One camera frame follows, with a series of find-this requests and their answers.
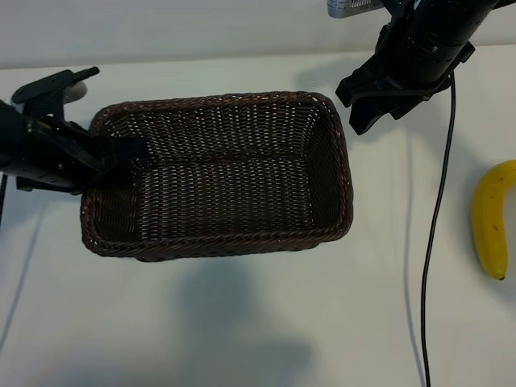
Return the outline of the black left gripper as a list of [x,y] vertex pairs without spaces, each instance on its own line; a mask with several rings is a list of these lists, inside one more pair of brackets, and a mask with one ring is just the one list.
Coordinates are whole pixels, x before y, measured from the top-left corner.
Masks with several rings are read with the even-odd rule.
[[[144,138],[93,136],[77,124],[15,118],[16,188],[67,194],[106,187],[131,175],[128,158],[148,155]],[[97,171],[97,151],[111,160]]]

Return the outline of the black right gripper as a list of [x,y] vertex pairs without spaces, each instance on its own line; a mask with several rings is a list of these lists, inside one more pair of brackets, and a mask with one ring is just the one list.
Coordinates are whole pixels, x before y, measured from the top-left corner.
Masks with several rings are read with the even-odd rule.
[[381,117],[400,119],[419,103],[451,86],[452,73],[468,61],[475,47],[468,41],[435,82],[412,86],[388,76],[383,67],[361,66],[342,79],[335,91],[345,107],[351,107],[349,123],[357,135],[365,134]]

